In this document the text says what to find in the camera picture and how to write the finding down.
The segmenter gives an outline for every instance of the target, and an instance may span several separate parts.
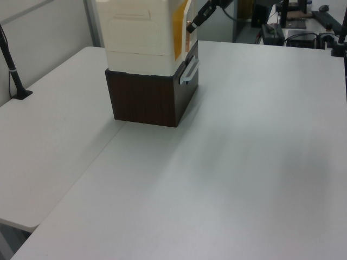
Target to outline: drawer handle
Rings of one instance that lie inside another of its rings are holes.
[[[195,56],[193,56],[188,66],[184,70],[179,80],[179,84],[182,84],[183,82],[191,81],[195,73],[197,72],[197,69],[199,68],[199,66],[200,66],[200,60],[196,58]]]

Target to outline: white container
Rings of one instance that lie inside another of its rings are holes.
[[[108,69],[173,76],[197,41],[195,0],[96,0]]]

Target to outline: brown wooden box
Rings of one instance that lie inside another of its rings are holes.
[[[114,118],[177,127],[198,86],[198,72],[191,81],[179,84],[193,56],[198,58],[197,43],[172,77],[135,75],[107,69],[105,74]]]

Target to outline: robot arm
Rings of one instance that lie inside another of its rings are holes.
[[[192,33],[214,13],[218,5],[226,8],[232,2],[233,0],[208,0],[207,3],[200,9],[194,20],[187,26],[187,31]]]

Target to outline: desk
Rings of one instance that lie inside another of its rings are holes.
[[[127,122],[13,260],[347,255],[343,59],[199,50],[200,86],[179,126]]]
[[[0,108],[0,223],[33,232],[123,126],[106,68],[83,49]]]

